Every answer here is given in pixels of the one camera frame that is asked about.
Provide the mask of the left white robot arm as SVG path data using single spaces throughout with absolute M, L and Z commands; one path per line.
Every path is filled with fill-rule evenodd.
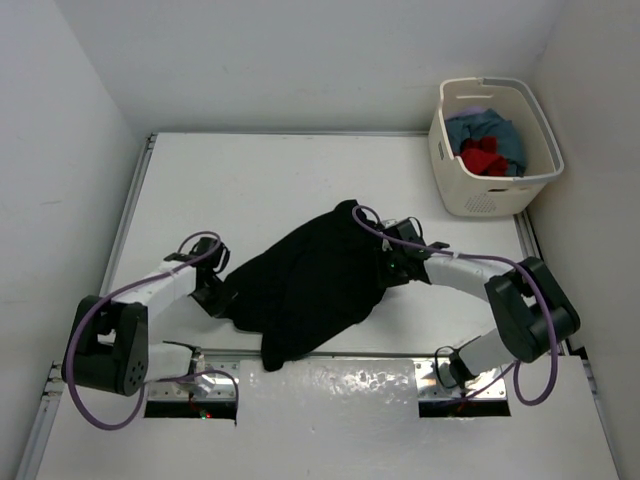
M 219 274 L 229 258 L 219 237 L 205 236 L 189 252 L 166 256 L 143 279 L 103 297 L 82 299 L 63 360 L 63 380 L 130 397 L 147 381 L 186 375 L 189 348 L 151 344 L 151 323 L 187 297 L 210 316 L 217 315 L 224 303 Z

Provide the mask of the black t shirt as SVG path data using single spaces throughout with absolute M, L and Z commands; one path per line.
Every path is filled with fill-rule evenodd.
M 344 200 L 226 276 L 236 296 L 224 316 L 262 336 L 263 367 L 275 372 L 351 326 L 381 302 L 372 222 Z

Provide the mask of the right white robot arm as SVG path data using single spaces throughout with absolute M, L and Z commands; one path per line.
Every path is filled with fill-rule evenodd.
M 457 290 L 488 305 L 494 328 L 467 343 L 448 346 L 436 363 L 438 383 L 464 389 L 480 374 L 529 364 L 550 354 L 546 392 L 558 375 L 559 343 L 575 334 L 581 319 L 547 265 L 536 257 L 520 262 L 490 255 L 456 254 L 450 245 L 427 245 L 410 219 L 374 227 L 379 284 L 411 281 Z

